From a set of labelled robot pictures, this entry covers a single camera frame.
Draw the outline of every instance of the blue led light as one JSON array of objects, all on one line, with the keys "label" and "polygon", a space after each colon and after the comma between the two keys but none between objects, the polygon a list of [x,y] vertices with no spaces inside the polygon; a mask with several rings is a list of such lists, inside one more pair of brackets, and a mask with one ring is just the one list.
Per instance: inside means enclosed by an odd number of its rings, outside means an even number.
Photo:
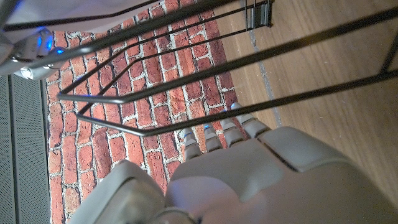
[{"label": "blue led light", "polygon": [[187,137],[187,135],[189,135],[189,134],[192,134],[192,133],[188,133],[188,134],[184,135],[184,137]]},{"label": "blue led light", "polygon": [[40,45],[42,45],[42,37],[39,37],[39,38],[37,39],[37,46],[40,47]]}]

